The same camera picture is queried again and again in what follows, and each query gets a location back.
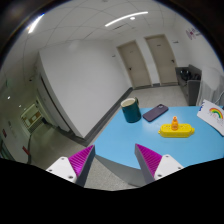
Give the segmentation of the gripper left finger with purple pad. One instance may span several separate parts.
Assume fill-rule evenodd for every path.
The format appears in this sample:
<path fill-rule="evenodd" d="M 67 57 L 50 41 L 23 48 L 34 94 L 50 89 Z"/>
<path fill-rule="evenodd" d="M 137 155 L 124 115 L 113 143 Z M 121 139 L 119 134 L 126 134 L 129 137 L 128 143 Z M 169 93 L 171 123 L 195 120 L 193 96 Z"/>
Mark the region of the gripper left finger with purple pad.
<path fill-rule="evenodd" d="M 60 157 L 46 171 L 83 187 L 95 157 L 95 146 L 91 145 L 70 157 Z"/>

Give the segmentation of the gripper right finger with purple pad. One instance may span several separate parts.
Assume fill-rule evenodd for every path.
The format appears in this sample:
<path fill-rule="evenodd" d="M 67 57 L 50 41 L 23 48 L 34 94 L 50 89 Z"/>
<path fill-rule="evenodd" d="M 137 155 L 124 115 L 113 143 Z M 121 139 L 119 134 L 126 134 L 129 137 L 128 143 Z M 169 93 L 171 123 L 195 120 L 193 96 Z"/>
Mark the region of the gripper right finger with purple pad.
<path fill-rule="evenodd" d="M 135 145 L 135 156 L 146 184 L 183 169 L 183 166 L 171 155 L 160 155 L 140 144 Z"/>

